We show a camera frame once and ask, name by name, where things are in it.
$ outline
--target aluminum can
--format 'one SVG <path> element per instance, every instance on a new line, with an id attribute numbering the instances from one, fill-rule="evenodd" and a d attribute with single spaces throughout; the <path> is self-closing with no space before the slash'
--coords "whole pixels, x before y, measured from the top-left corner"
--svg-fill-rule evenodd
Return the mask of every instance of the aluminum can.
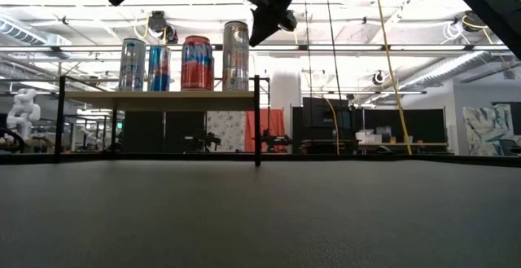
<path id="1" fill-rule="evenodd" d="M 212 52 L 206 37 L 186 38 L 182 46 L 181 90 L 213 90 Z"/>
<path id="2" fill-rule="evenodd" d="M 137 39 L 125 39 L 121 49 L 119 91 L 143 91 L 147 44 Z"/>
<path id="3" fill-rule="evenodd" d="M 249 36 L 247 24 L 225 24 L 222 47 L 222 90 L 248 91 Z"/>
<path id="4" fill-rule="evenodd" d="M 150 47 L 148 58 L 148 90 L 170 91 L 170 49 L 165 46 Z"/>

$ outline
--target shelf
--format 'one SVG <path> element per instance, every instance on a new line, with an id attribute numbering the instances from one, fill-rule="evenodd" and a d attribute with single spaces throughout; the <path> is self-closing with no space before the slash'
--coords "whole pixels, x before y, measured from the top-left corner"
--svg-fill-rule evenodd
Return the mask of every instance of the shelf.
<path id="1" fill-rule="evenodd" d="M 121 111 L 249 111 L 253 92 L 66 92 L 66 99 Z"/>

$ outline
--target gray mat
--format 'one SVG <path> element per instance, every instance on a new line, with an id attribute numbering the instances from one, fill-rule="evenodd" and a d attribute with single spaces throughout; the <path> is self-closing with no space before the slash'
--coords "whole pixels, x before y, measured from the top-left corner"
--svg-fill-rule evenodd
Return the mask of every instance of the gray mat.
<path id="1" fill-rule="evenodd" d="M 0 267 L 519 267 L 521 171 L 432 162 L 0 166 Z"/>

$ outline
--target white humanoid robot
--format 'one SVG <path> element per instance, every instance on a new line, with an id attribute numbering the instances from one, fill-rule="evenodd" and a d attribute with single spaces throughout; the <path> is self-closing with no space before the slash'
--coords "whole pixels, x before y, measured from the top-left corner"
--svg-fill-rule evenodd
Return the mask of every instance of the white humanoid robot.
<path id="1" fill-rule="evenodd" d="M 31 139 L 31 128 L 34 121 L 40 120 L 40 106 L 34 103 L 37 96 L 35 89 L 20 89 L 15 96 L 15 104 L 7 115 L 7 128 L 15 131 L 20 125 L 20 137 Z"/>

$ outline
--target red can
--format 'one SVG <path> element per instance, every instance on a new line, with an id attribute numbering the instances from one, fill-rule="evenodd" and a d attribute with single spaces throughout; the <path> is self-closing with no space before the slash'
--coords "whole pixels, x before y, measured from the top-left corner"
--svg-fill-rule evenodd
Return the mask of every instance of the red can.
<path id="1" fill-rule="evenodd" d="M 206 37 L 189 36 L 182 45 L 181 90 L 213 90 L 212 45 Z"/>

